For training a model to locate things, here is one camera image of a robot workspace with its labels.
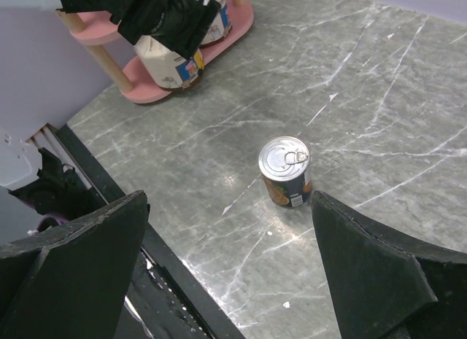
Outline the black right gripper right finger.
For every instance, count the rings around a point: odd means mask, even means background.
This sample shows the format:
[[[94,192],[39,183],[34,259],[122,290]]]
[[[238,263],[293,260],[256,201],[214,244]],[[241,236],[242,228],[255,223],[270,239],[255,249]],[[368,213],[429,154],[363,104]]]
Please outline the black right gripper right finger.
[[[466,254],[366,217],[329,194],[312,219],[342,338],[465,338]]]

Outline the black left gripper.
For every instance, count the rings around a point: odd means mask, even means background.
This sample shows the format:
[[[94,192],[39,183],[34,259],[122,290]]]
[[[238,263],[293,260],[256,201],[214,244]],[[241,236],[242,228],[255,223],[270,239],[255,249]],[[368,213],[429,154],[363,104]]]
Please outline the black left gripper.
[[[132,45],[149,36],[183,58],[191,58],[220,12],[217,0],[61,0],[66,13],[110,14],[110,22]]]

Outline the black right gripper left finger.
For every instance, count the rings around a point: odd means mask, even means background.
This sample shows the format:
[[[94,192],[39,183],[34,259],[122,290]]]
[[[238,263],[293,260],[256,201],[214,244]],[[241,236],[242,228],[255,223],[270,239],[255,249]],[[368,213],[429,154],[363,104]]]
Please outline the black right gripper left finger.
[[[1,337],[113,338],[148,215],[136,191],[1,245]]]

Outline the beige roll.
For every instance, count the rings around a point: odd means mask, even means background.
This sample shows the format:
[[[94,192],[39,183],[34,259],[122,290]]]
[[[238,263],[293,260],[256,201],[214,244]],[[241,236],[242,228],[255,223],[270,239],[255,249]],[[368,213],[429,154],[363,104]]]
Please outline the beige roll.
[[[201,43],[201,47],[208,47],[221,42],[229,35],[232,28],[231,21],[228,16],[226,0],[215,1],[220,4],[220,11],[209,27],[207,34]]]
[[[149,75],[162,90],[187,89],[201,79],[205,64],[200,49],[192,57],[184,58],[151,36],[142,36],[134,49]]]

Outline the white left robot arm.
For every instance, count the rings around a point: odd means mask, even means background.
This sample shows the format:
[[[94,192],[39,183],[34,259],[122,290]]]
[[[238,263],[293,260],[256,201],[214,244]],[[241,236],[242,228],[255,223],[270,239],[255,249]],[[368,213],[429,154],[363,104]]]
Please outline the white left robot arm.
[[[131,44],[149,36],[184,58],[194,55],[220,11],[216,0],[1,0],[1,7],[64,14],[106,11]],[[5,130],[1,135],[1,186],[44,217],[37,233],[94,210],[90,191],[74,166]]]

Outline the pink three-tier shelf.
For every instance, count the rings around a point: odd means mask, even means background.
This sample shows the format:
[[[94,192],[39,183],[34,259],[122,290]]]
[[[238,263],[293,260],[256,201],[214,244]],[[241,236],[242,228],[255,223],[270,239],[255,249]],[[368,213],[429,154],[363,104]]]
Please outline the pink three-tier shelf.
[[[136,57],[124,68],[104,46],[121,38],[117,26],[110,22],[109,13],[59,11],[58,15],[70,34],[86,48],[129,101],[150,104],[194,86],[201,80],[205,66],[249,31],[254,14],[248,1],[218,2],[222,8],[191,59],[163,48],[150,37],[143,37],[135,46]]]

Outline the tin can orange label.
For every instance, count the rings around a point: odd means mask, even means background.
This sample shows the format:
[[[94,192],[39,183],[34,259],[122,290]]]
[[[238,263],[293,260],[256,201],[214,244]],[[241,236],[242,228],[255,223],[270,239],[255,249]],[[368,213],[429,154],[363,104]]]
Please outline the tin can orange label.
[[[269,197],[282,207],[296,208],[312,193],[308,146],[292,136],[267,142],[258,155],[258,166]]]

